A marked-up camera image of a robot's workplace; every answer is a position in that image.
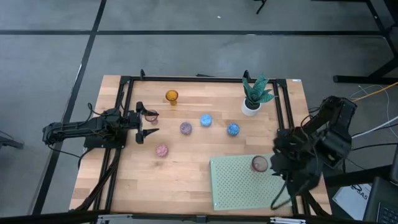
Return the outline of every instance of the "orange cable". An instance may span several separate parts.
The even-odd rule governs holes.
[[[398,82],[396,82],[396,83],[394,83],[394,84],[391,84],[391,85],[389,85],[389,86],[387,86],[387,87],[385,87],[385,88],[382,88],[381,90],[374,91],[373,93],[370,93],[370,94],[368,94],[368,95],[366,95],[366,96],[362,96],[362,97],[360,97],[360,98],[358,98],[358,99],[355,99],[355,100],[353,100],[353,102],[356,102],[356,101],[358,101],[358,100],[362,100],[363,98],[366,98],[366,97],[371,96],[371,95],[375,95],[376,93],[380,93],[381,91],[384,91],[384,90],[386,90],[386,89],[388,89],[388,88],[390,88],[390,87],[393,87],[394,85],[397,85],[397,84],[398,84]]]

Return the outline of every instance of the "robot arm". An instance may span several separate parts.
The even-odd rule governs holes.
[[[79,137],[114,141],[121,131],[137,129],[136,141],[142,144],[146,136],[159,130],[158,128],[142,130],[142,115],[157,116],[159,114],[147,111],[142,102],[137,102],[136,111],[129,111],[127,116],[123,117],[118,108],[113,108],[87,121],[51,123],[43,129],[43,142],[54,144],[67,138]]]
[[[351,150],[348,128],[355,110],[350,100],[330,96],[309,122],[278,131],[271,168],[292,180],[293,192],[305,184],[305,190],[316,187],[324,164],[334,169],[347,158]],[[318,131],[325,124],[327,128]]]

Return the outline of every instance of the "wooden table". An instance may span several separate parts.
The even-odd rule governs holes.
[[[96,111],[114,107],[120,76],[105,75],[96,103]],[[287,80],[295,125],[308,115],[307,102],[300,81]],[[177,106],[165,99],[167,90],[179,93]],[[283,92],[279,90],[284,123],[287,124]],[[134,82],[130,110],[142,101],[148,110],[160,116],[156,126],[143,119],[144,128],[160,128],[144,144],[135,142],[136,131],[129,131],[122,150],[114,188],[112,212],[171,213],[207,215],[291,215],[291,207],[272,210],[214,211],[211,202],[209,160],[213,156],[272,153],[272,140],[279,128],[275,101],[262,105],[258,115],[247,117],[241,111],[244,98],[242,83]],[[211,114],[213,124],[200,126],[200,116]],[[190,136],[180,134],[184,121],[193,126]],[[226,134],[229,123],[237,123],[236,137]],[[166,144],[166,158],[156,156],[155,147]],[[82,160],[70,208],[79,206],[100,176],[104,149],[94,149]],[[108,186],[103,190],[100,208],[104,207]],[[330,211],[325,182],[311,191],[323,209]],[[298,209],[303,213],[301,200]]]

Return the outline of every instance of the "green pegboard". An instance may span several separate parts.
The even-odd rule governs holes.
[[[272,175],[272,155],[262,155],[268,162],[265,172],[251,169],[251,161],[257,155],[212,157],[210,172],[214,210],[270,208],[284,184],[282,178]],[[275,205],[289,198],[285,189]]]

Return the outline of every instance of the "potted plant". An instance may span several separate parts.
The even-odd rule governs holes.
[[[271,90],[265,90],[268,79],[264,78],[263,73],[256,80],[253,87],[249,85],[249,80],[249,72],[246,70],[244,71],[244,75],[242,77],[244,93],[246,94],[245,99],[243,99],[242,112],[246,116],[254,116],[260,110],[261,103],[267,103],[275,96],[269,94]]]

